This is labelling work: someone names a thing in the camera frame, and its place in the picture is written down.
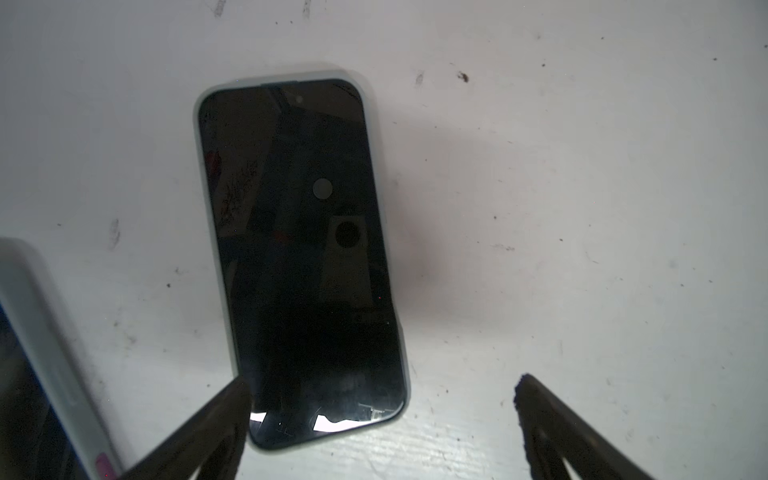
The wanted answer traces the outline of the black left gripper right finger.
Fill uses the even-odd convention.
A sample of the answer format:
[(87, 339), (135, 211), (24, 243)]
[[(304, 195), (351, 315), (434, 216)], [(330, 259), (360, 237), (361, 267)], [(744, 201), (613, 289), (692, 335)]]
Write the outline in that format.
[(536, 377), (525, 374), (515, 387), (514, 404), (533, 479), (648, 479)]

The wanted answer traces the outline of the phone black screen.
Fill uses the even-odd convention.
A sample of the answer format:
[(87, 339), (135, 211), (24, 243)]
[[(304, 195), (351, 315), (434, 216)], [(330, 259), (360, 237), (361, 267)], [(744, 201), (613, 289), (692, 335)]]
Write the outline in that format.
[(123, 467), (65, 345), (45, 272), (1, 240), (1, 476), (117, 479)]
[(277, 451), (395, 419), (407, 366), (362, 89), (218, 86), (195, 123), (250, 442)]

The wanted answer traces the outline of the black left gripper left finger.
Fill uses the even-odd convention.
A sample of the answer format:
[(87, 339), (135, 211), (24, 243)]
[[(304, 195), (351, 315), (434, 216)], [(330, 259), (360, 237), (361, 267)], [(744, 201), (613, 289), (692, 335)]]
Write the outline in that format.
[(237, 377), (123, 479), (233, 479), (251, 413), (247, 382)]

